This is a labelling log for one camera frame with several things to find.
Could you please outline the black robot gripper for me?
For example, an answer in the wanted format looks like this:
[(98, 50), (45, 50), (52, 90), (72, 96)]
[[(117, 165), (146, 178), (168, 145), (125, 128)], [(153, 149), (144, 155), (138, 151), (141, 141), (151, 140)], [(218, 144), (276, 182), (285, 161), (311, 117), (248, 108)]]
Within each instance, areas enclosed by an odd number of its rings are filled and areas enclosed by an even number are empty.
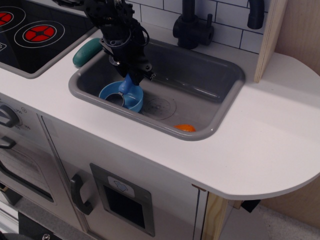
[(144, 47), (150, 41), (149, 34), (143, 27), (136, 27), (130, 30), (125, 40), (100, 39), (103, 50), (109, 55), (109, 62), (117, 72), (125, 78), (129, 76), (134, 85), (139, 85), (146, 78), (152, 81), (156, 74), (151, 71), (152, 64), (144, 53)]

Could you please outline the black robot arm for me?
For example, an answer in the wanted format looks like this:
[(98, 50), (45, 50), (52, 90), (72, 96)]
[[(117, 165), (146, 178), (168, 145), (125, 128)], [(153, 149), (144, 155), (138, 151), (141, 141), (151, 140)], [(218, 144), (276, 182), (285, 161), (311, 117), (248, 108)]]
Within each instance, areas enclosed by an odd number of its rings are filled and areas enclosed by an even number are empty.
[(144, 53), (150, 37), (141, 24), (133, 18), (133, 6), (124, 0), (86, 0), (84, 12), (102, 32), (101, 43), (111, 55), (121, 76), (129, 74), (138, 86), (147, 78), (155, 77), (153, 66)]

